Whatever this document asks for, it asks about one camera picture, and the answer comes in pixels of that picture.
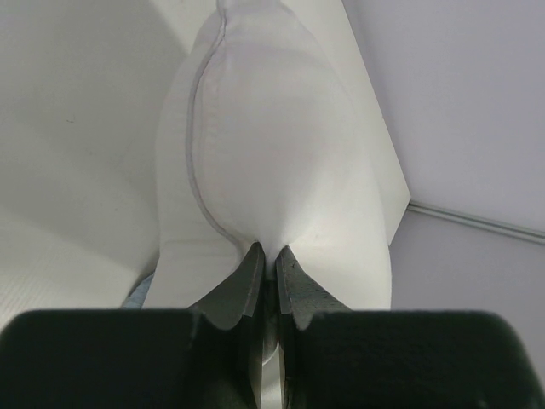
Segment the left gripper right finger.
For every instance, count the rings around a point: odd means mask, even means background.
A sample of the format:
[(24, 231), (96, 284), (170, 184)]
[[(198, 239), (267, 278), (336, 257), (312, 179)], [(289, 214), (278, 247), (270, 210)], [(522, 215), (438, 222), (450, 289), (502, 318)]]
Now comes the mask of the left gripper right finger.
[(285, 408), (541, 408), (544, 392), (502, 317), (354, 311), (301, 267), (275, 263)]

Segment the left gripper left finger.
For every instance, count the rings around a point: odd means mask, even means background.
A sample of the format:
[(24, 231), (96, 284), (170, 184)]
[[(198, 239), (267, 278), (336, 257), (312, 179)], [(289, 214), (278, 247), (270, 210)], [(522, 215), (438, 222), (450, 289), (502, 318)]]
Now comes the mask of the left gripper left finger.
[(264, 253), (186, 309), (34, 310), (1, 334), (4, 408), (257, 408)]

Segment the grey striped pillowcase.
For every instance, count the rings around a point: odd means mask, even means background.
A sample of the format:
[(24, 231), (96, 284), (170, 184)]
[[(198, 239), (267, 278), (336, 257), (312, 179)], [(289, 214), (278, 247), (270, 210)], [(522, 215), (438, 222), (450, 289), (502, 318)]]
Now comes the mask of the grey striped pillowcase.
[(147, 293), (151, 286), (154, 274), (149, 274), (130, 292), (121, 308), (142, 309)]

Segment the white pillow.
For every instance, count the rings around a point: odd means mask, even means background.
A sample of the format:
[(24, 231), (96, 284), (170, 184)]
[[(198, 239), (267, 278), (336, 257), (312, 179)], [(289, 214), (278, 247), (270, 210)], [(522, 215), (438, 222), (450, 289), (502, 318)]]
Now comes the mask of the white pillow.
[(351, 98), (279, 1), (220, 1), (163, 105), (159, 260), (144, 305), (186, 308), (249, 248), (290, 248), (352, 309), (388, 309), (382, 203)]

